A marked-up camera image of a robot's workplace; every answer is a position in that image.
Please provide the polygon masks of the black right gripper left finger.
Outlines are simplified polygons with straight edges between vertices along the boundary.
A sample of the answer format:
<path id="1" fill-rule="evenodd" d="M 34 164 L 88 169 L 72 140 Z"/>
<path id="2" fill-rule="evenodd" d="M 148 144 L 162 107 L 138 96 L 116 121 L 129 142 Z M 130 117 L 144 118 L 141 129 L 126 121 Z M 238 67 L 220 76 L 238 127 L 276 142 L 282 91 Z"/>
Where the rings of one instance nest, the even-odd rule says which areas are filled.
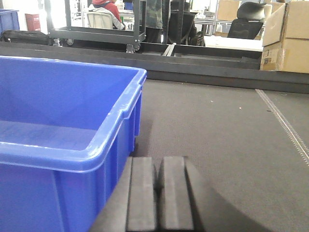
<path id="1" fill-rule="evenodd" d="M 155 169 L 151 157 L 129 157 L 121 178 L 89 229 L 91 232 L 155 232 Z"/>

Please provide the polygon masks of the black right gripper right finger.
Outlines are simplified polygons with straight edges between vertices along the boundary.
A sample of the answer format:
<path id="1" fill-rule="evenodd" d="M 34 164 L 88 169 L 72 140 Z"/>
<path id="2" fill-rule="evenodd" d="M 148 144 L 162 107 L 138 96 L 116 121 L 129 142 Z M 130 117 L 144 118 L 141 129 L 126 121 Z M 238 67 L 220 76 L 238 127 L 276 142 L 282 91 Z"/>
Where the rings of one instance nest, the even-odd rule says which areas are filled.
<path id="1" fill-rule="evenodd" d="M 242 232 L 243 215 L 184 157 L 160 164 L 158 222 L 161 232 Z"/>

